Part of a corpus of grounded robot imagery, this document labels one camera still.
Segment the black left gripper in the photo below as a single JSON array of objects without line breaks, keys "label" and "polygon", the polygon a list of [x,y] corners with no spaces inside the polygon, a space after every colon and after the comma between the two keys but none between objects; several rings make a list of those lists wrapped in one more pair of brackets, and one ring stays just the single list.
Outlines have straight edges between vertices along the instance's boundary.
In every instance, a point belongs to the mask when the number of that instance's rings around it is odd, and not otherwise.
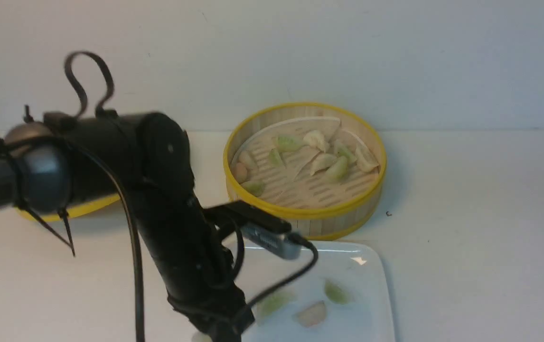
[{"label": "black left gripper", "polygon": [[233,282],[218,288],[205,281],[168,281],[168,302],[214,342],[241,342],[255,322],[255,299],[247,301]]}]

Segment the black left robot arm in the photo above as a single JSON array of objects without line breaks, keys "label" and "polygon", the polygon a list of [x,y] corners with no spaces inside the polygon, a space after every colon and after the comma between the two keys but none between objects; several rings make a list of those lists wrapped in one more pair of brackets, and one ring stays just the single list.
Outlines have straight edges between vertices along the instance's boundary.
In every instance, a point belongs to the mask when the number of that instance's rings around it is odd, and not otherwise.
[{"label": "black left robot arm", "polygon": [[214,342],[239,342],[254,323],[235,280],[244,261],[240,202],[203,208],[194,193],[187,132],[167,115],[46,114],[0,139],[0,208],[35,216],[117,193],[129,228],[136,340],[145,340],[141,242],[172,308]]}]

